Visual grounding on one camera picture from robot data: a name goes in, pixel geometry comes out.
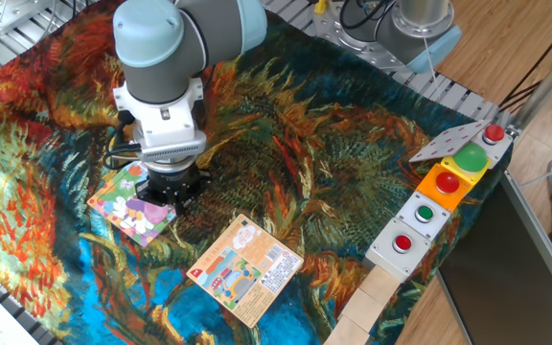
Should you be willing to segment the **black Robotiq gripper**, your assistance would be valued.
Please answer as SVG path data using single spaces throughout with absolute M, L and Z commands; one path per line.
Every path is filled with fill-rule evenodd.
M 188 204 L 202 193 L 211 179 L 208 170 L 199 170 L 196 165 L 181 171 L 149 168 L 149 178 L 135 184 L 135 194 L 140 200 L 159 207 L 173 207 L 178 215 L 184 215 Z

